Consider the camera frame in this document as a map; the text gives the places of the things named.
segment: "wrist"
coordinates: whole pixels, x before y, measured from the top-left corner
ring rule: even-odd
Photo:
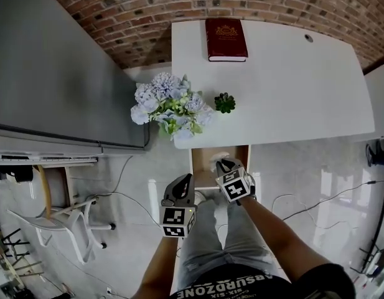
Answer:
[[[253,196],[248,195],[248,196],[245,196],[245,197],[238,199],[238,201],[240,202],[240,204],[242,206],[244,206],[244,205],[249,204],[251,202],[256,202],[256,199]]]

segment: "tiled floor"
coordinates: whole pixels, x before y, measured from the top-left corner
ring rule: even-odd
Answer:
[[[346,138],[255,145],[251,149],[250,173],[256,179],[258,199],[285,218],[304,209],[300,202],[311,206],[369,180],[384,180],[384,168],[367,166],[364,147],[365,143],[351,143]],[[101,158],[94,167],[73,168],[75,189],[81,196],[112,191],[127,158]],[[188,172],[188,151],[177,150],[167,138],[159,138],[145,155],[130,159],[117,191],[140,202],[158,220],[158,202],[166,186]],[[286,222],[311,247],[343,265],[354,278],[355,273],[349,267],[360,267],[363,253],[358,248],[367,248],[373,237],[383,192],[384,183],[364,185],[312,209],[310,213],[316,224],[306,212]],[[282,197],[273,205],[284,194],[297,198]],[[93,217],[115,222],[117,229],[97,233],[108,248],[96,249],[96,259],[81,265],[65,237],[55,238],[51,246],[42,248],[34,229],[18,223],[5,212],[12,209],[25,216],[36,216],[43,207],[37,175],[31,185],[0,184],[0,221],[4,232],[22,227],[32,242],[34,260],[43,261],[42,268],[51,281],[57,285],[66,283],[77,298],[99,298],[106,293],[106,287],[125,297],[134,294],[161,238],[160,230],[143,209],[123,196],[101,198],[93,206]],[[224,207],[217,210],[216,218],[218,228],[226,224]],[[226,226],[220,229],[221,240],[226,231]],[[37,298],[60,294],[39,277],[27,277],[25,282]]]

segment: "white flower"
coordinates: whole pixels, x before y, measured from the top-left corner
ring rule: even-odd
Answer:
[[[135,100],[144,108],[148,113],[156,111],[159,107],[159,102],[152,92],[151,84],[139,84],[135,91]]]
[[[187,129],[187,128],[181,128],[179,130],[177,130],[173,135],[172,135],[173,139],[175,140],[186,140],[188,138],[192,138],[193,137],[193,133]]]
[[[187,88],[188,90],[191,88],[192,83],[188,80],[182,80],[180,83],[183,87]]]
[[[175,88],[171,91],[171,97],[180,100],[187,95],[187,88]]]
[[[174,111],[166,110],[164,113],[161,113],[157,118],[155,118],[156,121],[162,122],[164,119],[169,120],[174,114]]]
[[[204,106],[204,101],[202,97],[197,92],[194,92],[189,97],[189,102],[185,104],[185,109],[192,113],[197,113],[203,108],[203,106]]]
[[[200,125],[208,125],[211,123],[213,118],[214,110],[208,106],[204,105],[202,109],[196,114],[196,122]]]
[[[161,72],[157,74],[151,82],[152,90],[159,101],[171,96],[171,92],[179,88],[180,78],[170,73]]]
[[[140,104],[132,107],[131,118],[136,124],[139,125],[149,123],[149,115]]]
[[[190,117],[188,116],[177,116],[174,114],[171,118],[173,118],[179,126],[184,126],[190,121]]]

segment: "shoe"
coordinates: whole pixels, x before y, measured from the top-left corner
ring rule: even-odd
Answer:
[[[205,198],[205,196],[203,195],[202,192],[200,192],[200,191],[194,192],[194,204],[195,205],[199,205],[200,203],[205,202],[206,200],[207,200],[207,198]]]

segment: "white wall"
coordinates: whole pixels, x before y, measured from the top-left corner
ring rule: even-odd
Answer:
[[[384,138],[384,64],[365,75],[372,102],[375,132],[353,136],[354,141]]]
[[[159,63],[148,65],[146,67],[133,67],[131,69],[124,70],[125,74],[128,75],[137,83],[149,83],[156,74],[160,72],[171,73],[171,62]]]

